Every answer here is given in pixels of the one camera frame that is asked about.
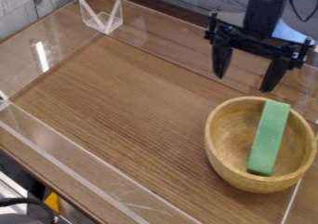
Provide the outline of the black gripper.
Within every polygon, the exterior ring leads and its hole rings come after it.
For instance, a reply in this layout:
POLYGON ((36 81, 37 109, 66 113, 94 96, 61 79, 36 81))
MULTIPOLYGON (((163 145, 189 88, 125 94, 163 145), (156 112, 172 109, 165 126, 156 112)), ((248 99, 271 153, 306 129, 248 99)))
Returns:
POLYGON ((287 70, 300 68, 315 41, 281 19, 285 4, 296 18, 307 22, 315 11, 302 18, 292 0, 248 0, 243 13, 212 10, 204 38, 212 45, 212 70, 221 78, 227 72, 233 49, 269 59, 259 91, 271 92, 287 70))

